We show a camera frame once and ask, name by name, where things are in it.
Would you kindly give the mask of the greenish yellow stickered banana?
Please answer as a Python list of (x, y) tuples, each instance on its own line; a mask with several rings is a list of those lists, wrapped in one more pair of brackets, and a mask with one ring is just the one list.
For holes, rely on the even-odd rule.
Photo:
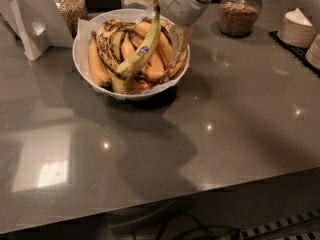
[(147, 64), (157, 48), (161, 33), (160, 7), (156, 6), (154, 12), (154, 18), (143, 42), (116, 70), (116, 75), (121, 79), (126, 79), (130, 74), (134, 75), (139, 72)]

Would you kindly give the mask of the orange yellow banana centre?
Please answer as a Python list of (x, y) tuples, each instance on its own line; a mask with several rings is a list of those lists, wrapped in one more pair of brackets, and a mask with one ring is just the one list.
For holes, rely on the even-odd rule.
[[(157, 51), (162, 59), (162, 62), (165, 67), (168, 66), (170, 62), (170, 57), (173, 52), (173, 47), (171, 40), (169, 38), (169, 30), (172, 27), (172, 24), (165, 19), (160, 20), (161, 24), (161, 33), (160, 39), (158, 41)], [(141, 36), (145, 37), (149, 28), (151, 26), (151, 20), (149, 18), (144, 18), (142, 21), (138, 22), (135, 25), (135, 32)]]

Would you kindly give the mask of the spotted brown banana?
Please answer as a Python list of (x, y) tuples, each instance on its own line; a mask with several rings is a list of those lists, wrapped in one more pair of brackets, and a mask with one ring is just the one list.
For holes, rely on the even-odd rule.
[(120, 32), (120, 24), (122, 20), (113, 18), (105, 21), (98, 29), (96, 41), (98, 53), (102, 61), (113, 72), (115, 72), (120, 64), (113, 48), (113, 42), (116, 35)]

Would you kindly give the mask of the yellow banana at left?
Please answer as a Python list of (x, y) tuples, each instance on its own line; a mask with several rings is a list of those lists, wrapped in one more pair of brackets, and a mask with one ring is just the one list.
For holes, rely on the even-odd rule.
[(96, 42), (96, 33), (91, 32), (91, 40), (88, 48), (88, 60), (94, 82), (100, 87), (108, 87), (111, 84), (110, 76), (102, 62)]

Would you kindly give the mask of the black rubber mat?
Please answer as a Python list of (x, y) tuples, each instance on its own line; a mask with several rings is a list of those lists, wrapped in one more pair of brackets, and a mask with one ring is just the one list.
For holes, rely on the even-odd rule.
[(277, 31), (271, 31), (268, 33), (269, 37), (278, 43), (282, 48), (291, 53), (296, 59), (298, 59), (305, 67), (312, 71), (318, 78), (320, 78), (320, 70), (312, 66), (306, 59), (307, 48), (299, 48), (286, 44), (278, 37)]

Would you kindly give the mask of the white bowl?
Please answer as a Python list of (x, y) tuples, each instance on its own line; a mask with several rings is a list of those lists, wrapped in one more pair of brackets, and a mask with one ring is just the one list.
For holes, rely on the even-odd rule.
[(78, 72), (81, 76), (93, 87), (93, 89), (99, 93), (103, 93), (114, 97), (118, 100), (130, 100), (130, 101), (141, 101), (151, 98), (154, 95), (160, 94), (170, 87), (174, 87), (178, 84), (180, 79), (186, 73), (189, 67), (190, 61), (190, 47), (186, 49), (186, 58), (184, 59), (184, 64), (178, 75), (170, 80), (168, 83), (163, 83), (153, 87), (151, 90), (145, 90), (141, 94), (134, 95), (125, 95), (125, 94), (117, 94), (113, 91), (110, 91), (106, 88), (99, 87), (95, 81), (94, 77), (91, 74), (90, 66), (89, 66), (89, 43), (91, 39), (91, 32), (97, 31), (98, 28), (107, 20), (113, 18), (120, 18), (127, 22), (138, 22), (143, 19), (144, 16), (152, 17), (152, 13), (147, 13), (141, 9), (119, 9), (106, 13), (102, 13), (101, 15), (95, 16), (93, 19), (79, 20), (78, 21), (78, 33), (73, 43), (73, 60)]

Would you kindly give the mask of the black white striped strip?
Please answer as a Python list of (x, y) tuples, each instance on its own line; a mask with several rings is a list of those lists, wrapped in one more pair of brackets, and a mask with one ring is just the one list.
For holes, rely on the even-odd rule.
[[(312, 222), (319, 218), (320, 209), (317, 208), (251, 228), (233, 231), (232, 233), (218, 237), (217, 240), (255, 240), (257, 237), (271, 236), (274, 233), (279, 233), (281, 230), (292, 230), (294, 227), (302, 226), (307, 222)], [(297, 234), (290, 233), (289, 235), (271, 238), (270, 240), (320, 240), (320, 232), (315, 230)]]

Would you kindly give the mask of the glass jar of grains left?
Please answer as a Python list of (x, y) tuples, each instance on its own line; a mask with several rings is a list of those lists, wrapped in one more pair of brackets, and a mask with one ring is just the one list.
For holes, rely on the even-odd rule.
[(54, 0), (73, 37), (77, 35), (78, 20), (86, 19), (88, 12), (85, 0)]

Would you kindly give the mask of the glass jar of grains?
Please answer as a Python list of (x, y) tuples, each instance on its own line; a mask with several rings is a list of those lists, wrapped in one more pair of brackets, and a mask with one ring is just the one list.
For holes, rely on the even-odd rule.
[(73, 37), (77, 35), (78, 20), (86, 19), (88, 12), (85, 0), (54, 0)]
[(232, 37), (248, 35), (261, 9), (261, 0), (220, 0), (218, 7), (220, 31)]

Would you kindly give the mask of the glass jar of grains right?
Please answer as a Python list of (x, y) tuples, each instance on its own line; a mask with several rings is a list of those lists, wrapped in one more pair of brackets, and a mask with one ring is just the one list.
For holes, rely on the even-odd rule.
[(220, 0), (218, 7), (220, 31), (232, 37), (248, 35), (261, 9), (261, 0)]

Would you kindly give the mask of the dark spotted banana at right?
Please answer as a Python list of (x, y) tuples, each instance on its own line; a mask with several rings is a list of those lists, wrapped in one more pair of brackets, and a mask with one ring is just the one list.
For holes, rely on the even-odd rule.
[(187, 58), (187, 51), (182, 52), (176, 59), (171, 61), (165, 69), (164, 74), (160, 79), (160, 83), (166, 83), (175, 79), (180, 71), (184, 68)]

